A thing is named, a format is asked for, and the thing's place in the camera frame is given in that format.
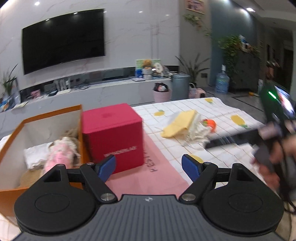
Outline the person's right hand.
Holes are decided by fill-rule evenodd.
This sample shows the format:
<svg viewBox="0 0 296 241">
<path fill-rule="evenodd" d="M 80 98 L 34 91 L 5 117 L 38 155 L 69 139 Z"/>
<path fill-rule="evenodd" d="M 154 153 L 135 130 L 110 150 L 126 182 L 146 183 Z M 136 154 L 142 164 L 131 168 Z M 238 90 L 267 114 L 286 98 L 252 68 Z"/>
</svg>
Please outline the person's right hand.
<svg viewBox="0 0 296 241">
<path fill-rule="evenodd" d="M 269 160 L 272 164 L 280 164 L 281 161 L 283 161 L 284 156 L 293 156 L 295 159 L 295 135 L 283 139 L 280 143 L 274 142 L 273 148 L 270 152 Z M 258 166 L 258 172 L 269 188 L 271 188 L 273 191 L 279 189 L 280 178 L 276 173 L 270 172 L 267 166 L 260 164 L 256 159 L 253 159 L 252 164 Z"/>
</svg>

